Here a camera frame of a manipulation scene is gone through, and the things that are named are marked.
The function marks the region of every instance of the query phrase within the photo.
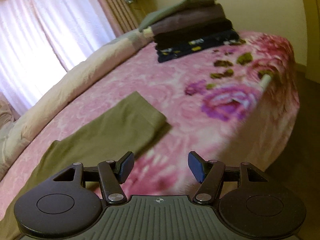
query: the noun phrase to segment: bedspread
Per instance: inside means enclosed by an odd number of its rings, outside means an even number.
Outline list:
[[[52,141],[72,134],[133,91],[162,112],[172,128],[136,161],[122,185],[127,196],[193,194],[198,184],[187,163],[192,150],[228,166],[248,161],[265,170],[284,149],[299,109],[294,55],[279,36],[240,36],[238,46],[162,64],[150,43],[95,83],[49,122],[0,182],[0,218]],[[273,77],[265,92],[259,85],[264,74]]]

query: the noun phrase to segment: beige comforter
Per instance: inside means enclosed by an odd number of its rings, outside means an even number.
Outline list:
[[[40,131],[71,101],[116,66],[130,58],[150,40],[133,30],[94,52],[69,71],[2,138],[0,180]]]

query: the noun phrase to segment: olive green pants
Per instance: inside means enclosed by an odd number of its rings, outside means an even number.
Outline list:
[[[117,161],[127,151],[140,153],[163,130],[165,120],[163,114],[134,92],[74,134],[54,141],[0,221],[0,239],[20,238],[13,207],[25,192],[74,162],[89,167],[104,160]]]

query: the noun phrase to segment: floor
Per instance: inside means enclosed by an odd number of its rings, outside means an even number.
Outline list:
[[[300,111],[287,147],[266,173],[295,192],[307,217],[298,236],[320,239],[320,84],[297,74]]]

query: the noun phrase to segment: curtain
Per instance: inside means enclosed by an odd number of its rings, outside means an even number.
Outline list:
[[[66,71],[28,0],[0,0],[0,91],[21,115]]]
[[[138,22],[124,0],[99,0],[102,7],[110,8],[113,18],[119,23],[121,34],[134,30]]]
[[[49,42],[67,71],[116,37],[98,0],[31,2]]]

